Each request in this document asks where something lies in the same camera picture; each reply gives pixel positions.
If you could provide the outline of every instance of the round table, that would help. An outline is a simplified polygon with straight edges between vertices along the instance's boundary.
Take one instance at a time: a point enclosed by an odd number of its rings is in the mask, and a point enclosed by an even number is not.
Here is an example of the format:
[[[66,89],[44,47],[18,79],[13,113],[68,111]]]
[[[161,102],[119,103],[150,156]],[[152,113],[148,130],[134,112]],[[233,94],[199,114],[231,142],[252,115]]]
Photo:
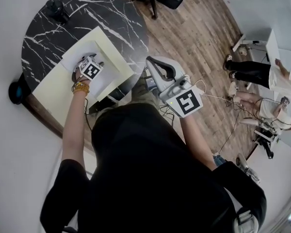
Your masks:
[[[130,0],[60,0],[70,16],[62,25],[48,17],[44,6],[33,18],[22,47],[23,73],[31,91],[78,40],[99,26],[135,72],[115,89],[121,100],[136,84],[148,55],[146,24]]]

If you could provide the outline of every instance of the black bottle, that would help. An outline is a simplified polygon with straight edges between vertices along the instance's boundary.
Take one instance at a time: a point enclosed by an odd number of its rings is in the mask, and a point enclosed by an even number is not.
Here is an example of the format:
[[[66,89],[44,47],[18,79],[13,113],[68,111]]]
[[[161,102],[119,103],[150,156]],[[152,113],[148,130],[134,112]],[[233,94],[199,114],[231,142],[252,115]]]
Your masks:
[[[61,1],[58,0],[48,0],[46,3],[47,15],[54,20],[65,24],[69,20],[69,16],[64,8]]]

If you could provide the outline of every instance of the bracelet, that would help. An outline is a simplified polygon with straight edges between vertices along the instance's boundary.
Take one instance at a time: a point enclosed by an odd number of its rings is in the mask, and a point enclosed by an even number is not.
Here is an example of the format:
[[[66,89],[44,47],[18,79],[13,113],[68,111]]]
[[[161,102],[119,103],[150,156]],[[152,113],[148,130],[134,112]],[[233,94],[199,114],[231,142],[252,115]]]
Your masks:
[[[86,94],[89,93],[89,85],[82,83],[82,82],[77,82],[74,85],[74,89],[73,89],[73,94],[75,94],[78,91],[84,91]]]

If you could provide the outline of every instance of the black pants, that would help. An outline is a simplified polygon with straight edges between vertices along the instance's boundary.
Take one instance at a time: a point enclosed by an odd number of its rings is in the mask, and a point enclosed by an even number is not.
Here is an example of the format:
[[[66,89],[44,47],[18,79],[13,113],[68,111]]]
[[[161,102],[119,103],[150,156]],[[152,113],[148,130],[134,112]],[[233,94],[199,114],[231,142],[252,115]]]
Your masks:
[[[246,82],[260,84],[266,88],[268,85],[271,65],[262,64],[254,61],[233,62],[228,61],[226,68],[230,71],[236,71],[235,78]]]

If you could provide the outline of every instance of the khaki pants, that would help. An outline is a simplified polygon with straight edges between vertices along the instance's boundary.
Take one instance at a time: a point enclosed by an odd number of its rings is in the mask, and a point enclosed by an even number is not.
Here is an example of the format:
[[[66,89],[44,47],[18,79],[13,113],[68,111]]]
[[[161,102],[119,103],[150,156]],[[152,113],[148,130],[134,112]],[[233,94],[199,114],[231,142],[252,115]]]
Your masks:
[[[153,105],[157,110],[160,108],[160,100],[150,91],[146,88],[146,71],[144,70],[137,81],[136,85],[131,90],[131,102],[132,103],[148,103]],[[117,108],[118,104],[115,104],[111,107],[105,108],[102,111],[99,111],[95,114],[96,120],[105,112],[112,110],[114,108]]]

